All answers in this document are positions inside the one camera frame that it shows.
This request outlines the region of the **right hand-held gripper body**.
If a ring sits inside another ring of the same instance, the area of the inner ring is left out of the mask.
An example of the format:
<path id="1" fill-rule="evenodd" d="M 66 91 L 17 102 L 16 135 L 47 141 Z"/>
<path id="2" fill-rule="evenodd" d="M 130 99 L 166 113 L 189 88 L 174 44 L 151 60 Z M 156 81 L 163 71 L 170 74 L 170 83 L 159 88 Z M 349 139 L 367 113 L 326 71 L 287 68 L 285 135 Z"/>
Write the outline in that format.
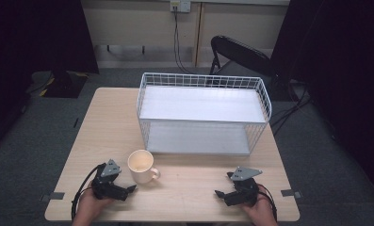
<path id="1" fill-rule="evenodd" d="M 257 202 L 259 192 L 258 184 L 254 176 L 261 174 L 260 169 L 237 167 L 232 178 L 235 191 L 225 194 L 224 202 L 228 206 L 248 203 L 254 205 Z"/>

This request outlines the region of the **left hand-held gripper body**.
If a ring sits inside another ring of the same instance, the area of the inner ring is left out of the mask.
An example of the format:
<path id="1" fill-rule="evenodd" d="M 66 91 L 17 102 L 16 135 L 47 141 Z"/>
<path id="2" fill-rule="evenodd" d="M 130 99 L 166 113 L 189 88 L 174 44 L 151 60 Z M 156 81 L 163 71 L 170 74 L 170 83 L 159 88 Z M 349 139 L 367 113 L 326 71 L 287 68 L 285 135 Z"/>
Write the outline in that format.
<path id="1" fill-rule="evenodd" d="M 125 201 L 127 199 L 128 190 L 114 184 L 121 171 L 121 168 L 113 159 L 109 159 L 107 163 L 98 166 L 91 183 L 93 193 L 98 200 L 110 198 Z"/>

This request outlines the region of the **cream ceramic cup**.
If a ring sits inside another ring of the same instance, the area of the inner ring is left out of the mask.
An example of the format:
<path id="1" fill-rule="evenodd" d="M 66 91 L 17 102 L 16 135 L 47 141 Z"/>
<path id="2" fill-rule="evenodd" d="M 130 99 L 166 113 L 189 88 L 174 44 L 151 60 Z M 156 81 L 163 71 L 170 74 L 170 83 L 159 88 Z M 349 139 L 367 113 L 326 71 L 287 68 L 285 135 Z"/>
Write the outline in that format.
<path id="1" fill-rule="evenodd" d="M 134 181 L 138 184 L 147 184 L 161 176 L 161 172 L 154 167 L 153 155 L 146 150 L 132 152 L 128 157 L 127 165 Z"/>

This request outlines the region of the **white wire shelf rack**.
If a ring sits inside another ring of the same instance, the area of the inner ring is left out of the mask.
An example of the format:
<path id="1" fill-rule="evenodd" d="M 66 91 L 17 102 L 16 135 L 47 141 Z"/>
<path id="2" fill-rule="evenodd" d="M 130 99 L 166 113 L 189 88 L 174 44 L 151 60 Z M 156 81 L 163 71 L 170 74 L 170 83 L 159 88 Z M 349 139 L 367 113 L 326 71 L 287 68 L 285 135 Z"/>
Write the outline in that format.
<path id="1" fill-rule="evenodd" d="M 152 153 L 249 155 L 272 105 L 259 77 L 145 73 L 137 114 Z"/>

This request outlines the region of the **person's left hand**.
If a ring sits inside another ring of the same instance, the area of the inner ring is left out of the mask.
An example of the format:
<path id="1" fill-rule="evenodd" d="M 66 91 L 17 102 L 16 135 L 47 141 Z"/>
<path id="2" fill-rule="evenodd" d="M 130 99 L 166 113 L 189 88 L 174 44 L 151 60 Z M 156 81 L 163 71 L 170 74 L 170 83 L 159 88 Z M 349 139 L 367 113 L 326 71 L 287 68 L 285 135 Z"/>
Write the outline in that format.
<path id="1" fill-rule="evenodd" d="M 93 193 L 91 184 L 89 184 L 88 188 L 84 191 L 79 199 L 78 208 L 73 220 L 95 220 L 99 217 L 101 212 L 113 202 L 114 200 L 110 198 L 102 198 L 101 200 L 97 199 Z"/>

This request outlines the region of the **person's right hand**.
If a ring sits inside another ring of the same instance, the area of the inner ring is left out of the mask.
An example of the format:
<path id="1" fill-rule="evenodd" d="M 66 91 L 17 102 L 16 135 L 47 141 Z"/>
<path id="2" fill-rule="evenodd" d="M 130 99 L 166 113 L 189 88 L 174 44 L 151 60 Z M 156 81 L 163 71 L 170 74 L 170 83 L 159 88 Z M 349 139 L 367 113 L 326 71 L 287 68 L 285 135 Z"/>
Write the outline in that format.
<path id="1" fill-rule="evenodd" d="M 260 194 L 257 196 L 257 202 L 255 205 L 249 205 L 246 203 L 240 204 L 240 208 L 249 216 L 252 221 L 252 225 L 257 220 L 275 220 L 272 212 L 272 206 L 270 200 L 267 198 L 267 191 L 263 185 L 259 185 Z"/>

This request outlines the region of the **grey tape strip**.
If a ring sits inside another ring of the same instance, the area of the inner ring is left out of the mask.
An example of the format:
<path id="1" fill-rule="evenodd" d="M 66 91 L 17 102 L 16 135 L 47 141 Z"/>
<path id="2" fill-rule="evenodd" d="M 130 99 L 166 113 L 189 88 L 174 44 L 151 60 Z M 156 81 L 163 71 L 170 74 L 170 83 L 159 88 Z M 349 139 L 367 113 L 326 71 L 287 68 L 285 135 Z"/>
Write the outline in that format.
<path id="1" fill-rule="evenodd" d="M 51 200 L 63 200 L 64 195 L 64 192 L 51 192 L 49 194 L 42 195 L 40 201 L 49 202 Z"/>
<path id="2" fill-rule="evenodd" d="M 292 196 L 295 199 L 300 199 L 302 197 L 302 194 L 298 190 L 293 189 L 284 189 L 281 191 L 283 197 L 289 197 Z"/>

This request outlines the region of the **black stand base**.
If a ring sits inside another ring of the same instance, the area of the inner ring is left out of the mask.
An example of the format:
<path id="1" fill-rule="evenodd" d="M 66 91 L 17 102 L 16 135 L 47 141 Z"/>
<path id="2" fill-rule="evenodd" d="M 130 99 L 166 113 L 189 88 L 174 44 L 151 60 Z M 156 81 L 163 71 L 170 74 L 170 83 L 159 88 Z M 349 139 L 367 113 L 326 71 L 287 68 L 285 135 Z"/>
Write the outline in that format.
<path id="1" fill-rule="evenodd" d="M 76 99 L 88 78 L 89 77 L 85 73 L 52 71 L 52 76 L 40 93 L 40 96 L 47 98 Z"/>

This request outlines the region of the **black folding chair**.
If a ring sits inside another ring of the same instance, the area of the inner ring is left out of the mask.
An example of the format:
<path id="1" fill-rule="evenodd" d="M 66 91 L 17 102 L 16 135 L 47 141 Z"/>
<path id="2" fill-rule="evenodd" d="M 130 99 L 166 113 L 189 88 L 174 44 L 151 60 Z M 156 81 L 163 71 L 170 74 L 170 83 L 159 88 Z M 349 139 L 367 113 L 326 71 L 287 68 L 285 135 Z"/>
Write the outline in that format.
<path id="1" fill-rule="evenodd" d="M 214 55 L 210 74 L 261 77 L 266 85 L 276 80 L 268 56 L 238 40 L 218 35 L 211 39 Z"/>

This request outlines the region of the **white wall socket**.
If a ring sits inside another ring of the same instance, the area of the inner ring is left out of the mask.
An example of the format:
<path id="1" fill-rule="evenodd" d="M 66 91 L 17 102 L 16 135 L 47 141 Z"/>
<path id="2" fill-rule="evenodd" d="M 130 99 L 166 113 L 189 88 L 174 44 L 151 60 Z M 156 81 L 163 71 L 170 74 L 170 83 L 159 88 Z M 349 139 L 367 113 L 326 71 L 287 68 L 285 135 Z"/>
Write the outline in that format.
<path id="1" fill-rule="evenodd" d="M 170 0 L 171 12 L 190 13 L 191 2 L 189 0 Z"/>

